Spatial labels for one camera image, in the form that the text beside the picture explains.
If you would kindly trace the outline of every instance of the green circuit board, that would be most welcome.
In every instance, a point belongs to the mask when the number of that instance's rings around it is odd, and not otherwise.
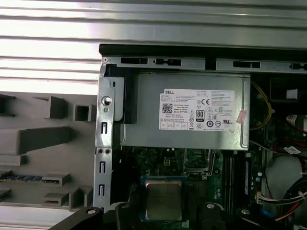
[[[142,148],[130,149],[130,156],[136,159],[141,175],[146,176],[182,176],[184,168],[208,167],[206,150],[204,149],[175,149],[175,148]],[[188,184],[197,187],[204,202],[223,204],[222,191],[223,155],[216,152],[213,173],[205,179],[189,180]],[[188,230],[189,220],[171,222],[144,222],[150,230]]]

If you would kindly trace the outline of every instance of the metal frame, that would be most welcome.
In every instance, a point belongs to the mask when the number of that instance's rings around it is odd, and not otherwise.
[[[206,71],[205,58],[186,58],[186,57],[137,57],[146,58],[147,64],[122,64],[121,58],[124,57],[102,57],[102,66],[99,76],[99,93],[97,99],[97,124],[96,124],[96,154],[95,154],[95,170],[94,170],[94,206],[101,207],[105,211],[110,206],[110,186],[112,174],[112,145],[113,145],[113,128],[114,128],[114,110],[115,110],[115,89],[111,85],[108,77],[105,77],[106,65],[115,64],[118,67],[142,68],[150,69],[179,69],[179,70],[195,70]],[[156,65],[157,58],[181,59],[181,66],[169,66],[168,64]],[[234,62],[250,62],[256,63],[256,67],[250,64],[249,67],[235,67]],[[297,62],[287,61],[249,61],[236,59],[217,59],[216,71],[214,72],[235,72],[235,73],[253,73],[253,72],[269,72],[269,73],[306,73],[304,69],[292,69],[292,64]],[[103,105],[103,97],[108,96],[112,99],[110,105]]]
[[[102,65],[97,97],[94,206],[107,211],[111,197],[115,89],[112,88],[111,81],[104,77],[105,70],[106,66]],[[112,100],[110,105],[102,103],[103,98],[106,96]]]

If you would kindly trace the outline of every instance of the motherboard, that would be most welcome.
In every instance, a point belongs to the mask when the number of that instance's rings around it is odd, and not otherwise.
[[[205,202],[214,202],[223,204],[222,189],[222,168],[223,155],[217,150],[206,149],[175,149],[175,148],[146,148],[131,147],[127,149],[126,154],[136,160],[136,166],[139,168],[140,175],[144,181],[144,186],[148,194],[153,194],[155,198],[161,198],[159,193],[163,190],[171,191],[169,197],[165,197],[164,203],[171,202],[175,196],[176,185],[182,184],[185,178],[185,184],[194,185],[200,194],[200,199]],[[169,213],[176,213],[174,207],[169,206]],[[156,217],[154,207],[148,205],[146,214]],[[181,230],[189,229],[189,220],[183,215],[180,219],[173,220],[172,215],[169,220],[153,221],[153,219],[144,218],[142,224],[146,229],[159,230]]]

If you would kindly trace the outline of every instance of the corrugated metal panel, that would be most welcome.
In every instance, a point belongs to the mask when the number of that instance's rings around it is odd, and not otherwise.
[[[305,0],[0,1],[5,78],[93,84],[99,43],[306,49],[306,41]]]

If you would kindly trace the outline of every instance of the qr code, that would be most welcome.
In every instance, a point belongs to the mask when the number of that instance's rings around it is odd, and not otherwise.
[[[162,105],[162,113],[172,114],[173,113],[173,104],[163,104]]]

